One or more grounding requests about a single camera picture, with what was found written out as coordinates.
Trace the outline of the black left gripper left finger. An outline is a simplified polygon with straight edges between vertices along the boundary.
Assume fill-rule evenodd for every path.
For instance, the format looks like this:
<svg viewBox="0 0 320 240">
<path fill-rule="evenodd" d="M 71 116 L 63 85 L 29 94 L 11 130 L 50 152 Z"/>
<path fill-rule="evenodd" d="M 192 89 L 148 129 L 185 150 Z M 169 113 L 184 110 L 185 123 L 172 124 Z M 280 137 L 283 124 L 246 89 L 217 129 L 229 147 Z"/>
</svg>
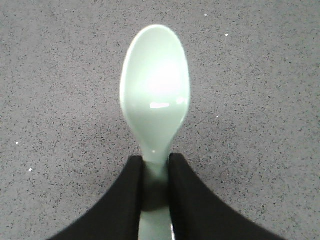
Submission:
<svg viewBox="0 0 320 240">
<path fill-rule="evenodd" d="M 107 193 L 82 217 L 51 240 L 137 240 L 142 208 L 144 162 L 129 157 Z"/>
</svg>

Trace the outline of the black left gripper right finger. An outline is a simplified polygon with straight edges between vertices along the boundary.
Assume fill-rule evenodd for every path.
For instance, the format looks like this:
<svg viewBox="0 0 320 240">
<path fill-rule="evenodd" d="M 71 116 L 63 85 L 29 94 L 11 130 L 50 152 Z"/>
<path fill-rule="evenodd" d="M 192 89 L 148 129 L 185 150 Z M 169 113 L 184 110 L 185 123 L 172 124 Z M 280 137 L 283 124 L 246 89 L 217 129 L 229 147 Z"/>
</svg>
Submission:
<svg viewBox="0 0 320 240">
<path fill-rule="evenodd" d="M 280 236 L 245 218 L 217 197 L 185 157 L 168 161 L 169 206 L 177 240 L 279 240 Z"/>
</svg>

